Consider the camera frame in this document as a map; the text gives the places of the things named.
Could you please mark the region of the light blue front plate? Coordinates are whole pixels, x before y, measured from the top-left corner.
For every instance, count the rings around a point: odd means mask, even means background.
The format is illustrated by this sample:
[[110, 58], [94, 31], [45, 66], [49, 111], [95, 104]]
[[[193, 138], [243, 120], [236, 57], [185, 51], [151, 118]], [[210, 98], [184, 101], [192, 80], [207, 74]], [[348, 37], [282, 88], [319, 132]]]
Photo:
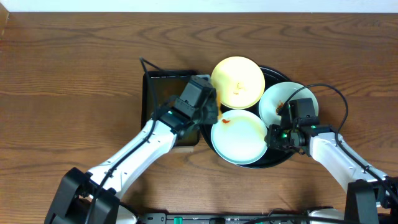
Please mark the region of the light blue front plate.
[[247, 165], [258, 161], [267, 151], [267, 128], [254, 113], [229, 110], [212, 126], [211, 143], [224, 160]]

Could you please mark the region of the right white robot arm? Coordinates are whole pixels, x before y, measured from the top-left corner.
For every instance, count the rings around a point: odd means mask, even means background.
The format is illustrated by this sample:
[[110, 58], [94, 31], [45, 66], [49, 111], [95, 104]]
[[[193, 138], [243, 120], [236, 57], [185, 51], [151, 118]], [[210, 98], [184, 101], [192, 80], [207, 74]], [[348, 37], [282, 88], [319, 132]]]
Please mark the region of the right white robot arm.
[[361, 158], [318, 117], [283, 118], [270, 125], [265, 142], [271, 149], [312, 157], [334, 177], [346, 192], [344, 222], [397, 223], [397, 178]]

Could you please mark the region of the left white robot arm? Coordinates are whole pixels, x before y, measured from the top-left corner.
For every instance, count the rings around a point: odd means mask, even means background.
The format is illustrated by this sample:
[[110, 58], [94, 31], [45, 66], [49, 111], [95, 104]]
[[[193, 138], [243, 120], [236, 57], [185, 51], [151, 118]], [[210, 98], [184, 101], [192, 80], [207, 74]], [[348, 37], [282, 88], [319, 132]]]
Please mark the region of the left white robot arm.
[[46, 223], [136, 223], [120, 204], [133, 182], [177, 139], [202, 124], [218, 121], [220, 98], [214, 88], [188, 85], [172, 107], [155, 110], [140, 133], [102, 164], [62, 178], [45, 217]]

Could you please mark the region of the yellow sponge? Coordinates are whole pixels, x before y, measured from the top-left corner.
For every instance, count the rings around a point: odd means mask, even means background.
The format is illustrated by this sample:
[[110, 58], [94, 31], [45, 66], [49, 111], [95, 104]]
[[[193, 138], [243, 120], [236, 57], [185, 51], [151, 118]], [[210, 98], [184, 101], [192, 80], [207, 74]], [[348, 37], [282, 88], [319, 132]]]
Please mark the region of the yellow sponge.
[[217, 119], [221, 120], [222, 119], [222, 112], [221, 112], [221, 93], [219, 90], [216, 90], [216, 105], [218, 109], [218, 115]]

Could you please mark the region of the light blue plate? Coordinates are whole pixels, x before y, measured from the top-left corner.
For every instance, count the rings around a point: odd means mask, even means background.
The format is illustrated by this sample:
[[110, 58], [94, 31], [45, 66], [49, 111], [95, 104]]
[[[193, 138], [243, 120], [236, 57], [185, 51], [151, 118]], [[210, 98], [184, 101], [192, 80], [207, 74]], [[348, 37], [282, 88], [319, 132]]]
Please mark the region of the light blue plate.
[[281, 116], [277, 114], [277, 110], [301, 87], [303, 85], [299, 83], [282, 82], [272, 85], [264, 92], [259, 101], [259, 116], [267, 128], [272, 124], [280, 124]]
[[212, 126], [211, 143], [224, 160], [247, 165], [258, 161], [267, 151], [267, 128], [254, 113], [229, 110]]

